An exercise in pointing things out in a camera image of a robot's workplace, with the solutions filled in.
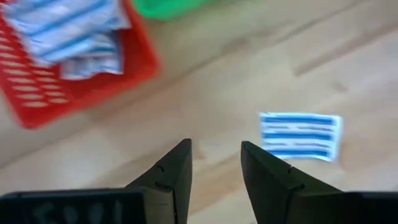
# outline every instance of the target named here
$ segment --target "wooden surface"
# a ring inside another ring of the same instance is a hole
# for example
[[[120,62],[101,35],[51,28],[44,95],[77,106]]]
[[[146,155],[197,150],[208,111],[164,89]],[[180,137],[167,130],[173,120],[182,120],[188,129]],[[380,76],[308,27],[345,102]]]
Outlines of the wooden surface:
[[[261,143],[260,111],[341,115],[338,163],[289,162],[343,190],[397,189],[398,1],[219,0],[148,26],[163,74],[38,134],[0,136],[7,152],[40,148],[2,157],[1,193],[123,186],[192,138],[190,223],[254,223],[238,152]]]

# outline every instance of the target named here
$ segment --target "basket slot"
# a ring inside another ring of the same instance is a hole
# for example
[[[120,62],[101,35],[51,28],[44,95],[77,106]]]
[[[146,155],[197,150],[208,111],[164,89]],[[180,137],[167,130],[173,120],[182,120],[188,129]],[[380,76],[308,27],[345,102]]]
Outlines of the basket slot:
[[[45,94],[47,96],[65,96],[64,93],[58,91],[46,91]]]
[[[3,51],[13,51],[13,48],[7,45],[0,44],[0,50]]]
[[[47,89],[47,90],[59,90],[61,89],[60,86],[58,85],[41,85],[42,88]]]
[[[49,104],[43,101],[31,101],[31,102],[25,102],[22,104],[23,106],[26,107],[32,107],[32,108],[43,108],[48,106]]]
[[[53,72],[50,72],[48,70],[34,70],[33,72],[37,75],[45,75],[45,76],[55,75]]]
[[[29,72],[23,71],[23,70],[19,70],[19,69],[6,68],[6,69],[3,69],[3,72],[8,73],[10,75],[27,75],[27,76],[30,75]]]
[[[9,43],[10,41],[7,38],[0,37],[0,42]]]
[[[24,100],[38,100],[44,98],[42,95],[34,93],[18,94],[17,97]]]
[[[20,86],[20,85],[18,85],[18,86],[13,86],[12,88],[14,90],[17,90],[17,91],[25,91],[25,92],[27,92],[27,91],[39,91],[40,90],[39,88],[34,87],[34,86]]]
[[[35,81],[29,78],[8,78],[8,80],[14,83],[35,83]]]
[[[61,104],[61,103],[68,103],[69,101],[65,98],[51,98],[49,99],[49,102]]]
[[[10,61],[10,60],[2,60],[1,63],[4,66],[10,66],[10,67],[20,67],[20,68],[26,68],[26,66],[23,63],[19,63],[16,61]]]
[[[0,52],[0,57],[19,59],[19,56],[16,56],[14,54],[10,54],[8,52]]]
[[[56,83],[58,82],[58,80],[54,79],[54,78],[48,78],[48,77],[39,77],[36,78],[37,81],[40,82],[45,82],[45,83]]]

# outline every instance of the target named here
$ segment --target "blue stripe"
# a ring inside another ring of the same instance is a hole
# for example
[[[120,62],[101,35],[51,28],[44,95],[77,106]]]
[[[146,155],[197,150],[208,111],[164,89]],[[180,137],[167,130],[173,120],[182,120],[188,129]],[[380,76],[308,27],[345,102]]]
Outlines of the blue stripe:
[[[272,143],[272,142],[265,142],[266,146],[287,146],[286,143]]]
[[[124,58],[123,58],[123,49],[122,45],[120,44],[119,38],[117,37],[115,32],[111,32],[110,35],[111,39],[115,43],[116,46],[116,56],[117,60],[119,61],[119,67],[118,70],[121,72],[123,71],[123,65],[124,65]]]
[[[276,116],[261,117],[261,121],[265,123],[308,123],[308,124],[325,124],[334,125],[333,118],[319,118],[315,116]]]
[[[321,150],[297,150],[297,149],[273,149],[267,150],[267,152],[275,155],[275,156],[325,156],[329,157],[330,153],[327,151]]]
[[[318,139],[318,140],[326,140],[332,141],[333,138],[329,134],[317,134],[317,133],[263,133],[262,137],[264,139],[271,139],[271,138],[286,138],[286,139]]]
[[[275,148],[268,148],[267,151],[295,151],[295,152],[301,152],[301,151],[320,151],[320,152],[327,152],[329,153],[329,150],[327,149],[321,149],[318,147],[275,147]]]
[[[64,18],[62,18],[62,19],[60,19],[58,21],[55,21],[55,22],[49,24],[48,26],[45,26],[45,27],[42,27],[39,30],[36,30],[35,32],[26,33],[26,35],[28,37],[33,37],[35,35],[39,35],[41,33],[47,32],[47,31],[49,31],[51,29],[54,29],[54,28],[57,28],[57,27],[61,26],[62,24],[66,23],[66,22],[71,21],[72,19],[74,19],[76,17],[84,15],[84,14],[90,12],[90,11],[93,11],[93,10],[98,9],[101,6],[105,6],[105,5],[106,5],[106,0],[101,0],[100,2],[97,2],[96,4],[94,4],[94,5],[90,6],[90,7],[87,7],[86,9],[83,9],[83,10],[77,11],[77,12],[75,12],[73,14],[70,14],[67,17],[64,17]]]
[[[272,129],[288,129],[288,126],[266,126],[266,128],[272,128]]]
[[[330,128],[316,128],[316,127],[297,127],[297,129],[301,130],[313,130],[313,131],[333,131]]]
[[[66,43],[64,43],[64,44],[62,44],[62,45],[60,45],[60,46],[57,46],[56,49],[52,49],[52,50],[50,50],[50,51],[48,51],[48,52],[46,52],[46,53],[40,54],[40,55],[38,55],[38,57],[45,57],[45,56],[48,55],[48,54],[52,54],[52,53],[54,53],[54,52],[56,52],[56,51],[63,50],[63,49],[65,49],[65,48],[67,48],[67,47],[70,47],[70,46],[72,46],[72,45],[74,45],[74,44],[76,44],[76,43],[78,43],[78,42],[84,41],[84,40],[86,40],[86,39],[92,37],[93,34],[102,32],[103,29],[104,29],[105,27],[109,26],[109,24],[112,24],[113,22],[117,22],[117,21],[118,21],[117,18],[112,18],[112,19],[110,19],[108,22],[106,22],[106,23],[104,23],[103,25],[97,27],[96,30],[93,30],[92,32],[87,33],[87,34],[85,34],[85,35],[83,35],[83,36],[81,36],[81,37],[79,37],[79,38],[77,38],[77,39],[74,39],[74,40],[69,41],[69,42],[66,42]]]
[[[112,52],[116,53],[116,48],[114,47],[97,47],[95,49],[91,49],[88,53],[98,53],[98,52]]]
[[[319,143],[295,143],[295,146],[315,146],[315,147],[325,147],[330,148],[330,146],[319,144]]]
[[[95,70],[96,71],[95,72],[99,73],[99,72],[101,72],[101,66],[102,66],[102,64],[100,63],[100,58],[97,57],[94,60],[95,60],[95,64],[96,64],[96,66],[95,66]]]

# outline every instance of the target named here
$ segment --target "wooden table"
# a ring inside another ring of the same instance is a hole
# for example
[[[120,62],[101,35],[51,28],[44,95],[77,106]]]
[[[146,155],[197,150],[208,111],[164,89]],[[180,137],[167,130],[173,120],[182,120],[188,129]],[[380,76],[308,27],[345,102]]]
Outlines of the wooden table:
[[[339,162],[289,162],[343,190],[397,188],[398,1],[219,0],[148,26],[161,76],[3,166],[1,192],[123,186],[192,138],[190,223],[254,223],[239,146],[261,143],[260,111],[341,115]]]

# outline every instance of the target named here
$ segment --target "white packet with blue stripes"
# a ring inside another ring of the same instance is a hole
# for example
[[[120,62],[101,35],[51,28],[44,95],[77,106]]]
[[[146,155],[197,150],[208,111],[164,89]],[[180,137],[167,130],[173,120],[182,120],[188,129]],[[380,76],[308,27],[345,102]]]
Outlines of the white packet with blue stripes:
[[[80,54],[79,57],[109,57],[118,52],[118,39],[113,33],[96,34],[93,40],[92,48]]]
[[[261,113],[263,149],[280,159],[336,161],[343,132],[340,116]]]
[[[97,48],[95,37],[102,32],[131,26],[119,0],[21,1],[3,11],[32,58],[45,67]]]
[[[98,73],[123,74],[123,58],[117,52],[102,57],[76,57],[61,64],[61,78],[64,80],[86,80]]]

